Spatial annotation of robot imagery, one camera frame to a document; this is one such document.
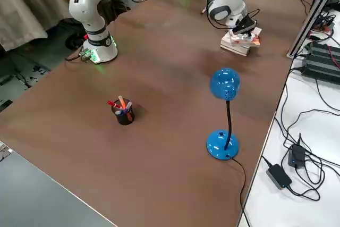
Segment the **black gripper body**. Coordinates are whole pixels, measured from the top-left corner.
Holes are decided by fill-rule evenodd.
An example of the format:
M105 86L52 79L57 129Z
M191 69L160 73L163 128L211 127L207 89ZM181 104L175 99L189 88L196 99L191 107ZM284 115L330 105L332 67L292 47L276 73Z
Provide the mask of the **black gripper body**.
M238 22L233 28L233 33L248 33L257 26L257 21L248 15Z

